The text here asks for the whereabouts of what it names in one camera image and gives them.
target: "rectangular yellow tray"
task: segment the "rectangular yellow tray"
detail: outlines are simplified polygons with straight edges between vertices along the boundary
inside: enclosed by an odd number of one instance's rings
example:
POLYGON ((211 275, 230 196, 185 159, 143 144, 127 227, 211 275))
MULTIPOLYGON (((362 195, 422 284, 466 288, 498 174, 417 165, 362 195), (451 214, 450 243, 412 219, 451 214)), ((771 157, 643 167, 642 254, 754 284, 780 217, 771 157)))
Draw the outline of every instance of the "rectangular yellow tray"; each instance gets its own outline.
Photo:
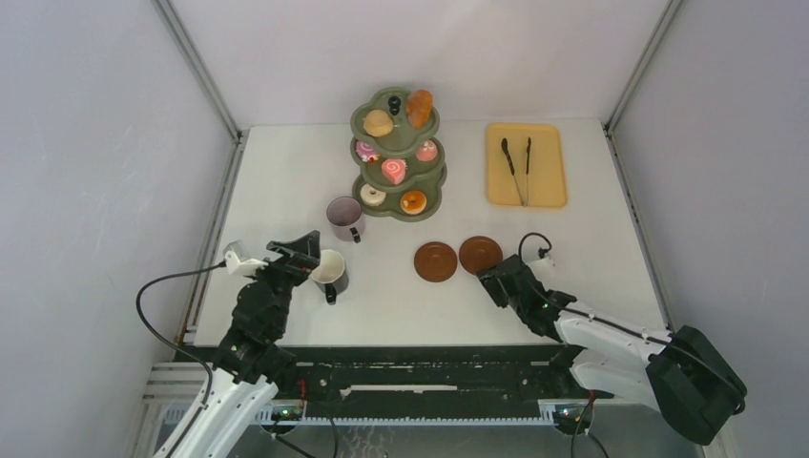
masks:
POLYGON ((547 124, 489 124, 486 128, 488 201, 498 205, 522 206, 514 178, 503 154, 501 141, 508 139, 508 151, 520 193, 529 207, 561 208, 568 203, 562 140, 559 131, 547 124), (531 138, 530 173, 526 177, 526 147, 531 138))

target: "mug handle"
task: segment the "mug handle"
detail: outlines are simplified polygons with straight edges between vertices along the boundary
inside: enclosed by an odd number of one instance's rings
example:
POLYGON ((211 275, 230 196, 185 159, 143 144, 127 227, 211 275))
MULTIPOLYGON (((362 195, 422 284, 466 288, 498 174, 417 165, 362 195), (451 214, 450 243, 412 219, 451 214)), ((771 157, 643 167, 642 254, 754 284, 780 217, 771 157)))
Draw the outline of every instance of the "mug handle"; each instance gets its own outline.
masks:
POLYGON ((328 302, 329 305, 334 305, 337 303, 337 288, 335 288, 332 283, 327 283, 325 287, 326 302, 328 302))

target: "cup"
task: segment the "cup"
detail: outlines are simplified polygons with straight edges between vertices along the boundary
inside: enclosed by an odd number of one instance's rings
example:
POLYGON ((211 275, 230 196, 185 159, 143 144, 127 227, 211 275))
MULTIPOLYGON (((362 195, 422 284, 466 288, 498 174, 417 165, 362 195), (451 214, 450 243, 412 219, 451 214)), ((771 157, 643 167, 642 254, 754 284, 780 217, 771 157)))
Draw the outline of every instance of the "cup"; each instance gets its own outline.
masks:
POLYGON ((309 278, 325 294, 326 302, 334 305, 337 302, 337 295, 348 288, 345 258, 334 250, 321 250, 321 265, 312 271, 309 278))
POLYGON ((360 235, 365 231, 365 219, 363 207, 355 198, 335 198, 326 209, 326 217, 338 239, 360 243, 360 235))

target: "gray floor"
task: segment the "gray floor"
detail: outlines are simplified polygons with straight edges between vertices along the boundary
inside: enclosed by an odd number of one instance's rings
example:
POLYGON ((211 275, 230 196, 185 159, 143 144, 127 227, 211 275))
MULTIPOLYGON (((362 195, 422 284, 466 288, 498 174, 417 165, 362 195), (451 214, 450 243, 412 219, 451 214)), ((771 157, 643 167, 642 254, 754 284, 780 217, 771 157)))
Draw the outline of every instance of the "gray floor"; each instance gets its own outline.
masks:
MULTIPOLYGON (((611 458, 701 457, 701 451, 645 407, 601 406, 591 430, 611 458)), ((553 427, 339 427, 341 458, 570 457, 570 437, 553 427)), ((284 437, 318 458, 332 456, 331 427, 297 427, 284 437)), ((229 458, 300 458, 250 427, 229 458)), ((578 458, 602 457, 590 439, 576 439, 578 458)))

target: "round brown saucer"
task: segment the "round brown saucer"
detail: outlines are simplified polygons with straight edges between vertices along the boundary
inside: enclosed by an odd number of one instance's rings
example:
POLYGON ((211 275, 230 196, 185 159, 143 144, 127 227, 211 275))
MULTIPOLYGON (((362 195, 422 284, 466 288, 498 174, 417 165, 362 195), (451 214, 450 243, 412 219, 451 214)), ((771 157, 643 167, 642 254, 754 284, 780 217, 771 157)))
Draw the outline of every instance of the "round brown saucer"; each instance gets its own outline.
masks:
POLYGON ((475 275, 481 270, 494 267, 503 260, 503 250, 496 241, 483 236, 467 239, 461 245, 461 265, 468 273, 475 275))
POLYGON ((446 243, 431 241, 422 245, 413 257, 419 277, 433 282, 448 280, 458 268, 455 250, 446 243))

